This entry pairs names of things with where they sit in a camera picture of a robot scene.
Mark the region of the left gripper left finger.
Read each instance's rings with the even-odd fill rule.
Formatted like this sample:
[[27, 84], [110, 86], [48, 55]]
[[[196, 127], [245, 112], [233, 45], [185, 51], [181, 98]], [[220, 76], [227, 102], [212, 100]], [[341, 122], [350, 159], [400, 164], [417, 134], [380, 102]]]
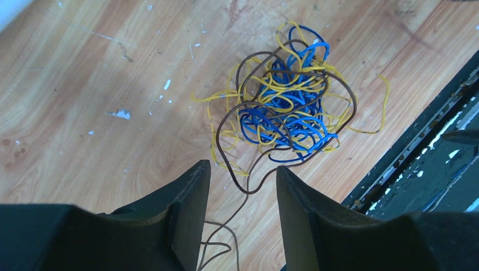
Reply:
[[201, 160], [112, 213], [2, 204], [2, 270], [195, 270], [210, 188]]

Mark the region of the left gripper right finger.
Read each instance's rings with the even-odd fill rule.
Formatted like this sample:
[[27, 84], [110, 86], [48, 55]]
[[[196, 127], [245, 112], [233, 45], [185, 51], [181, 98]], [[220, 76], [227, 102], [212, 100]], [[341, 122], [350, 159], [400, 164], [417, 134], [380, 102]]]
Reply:
[[276, 173], [287, 270], [477, 270], [478, 213], [412, 212], [378, 220]]

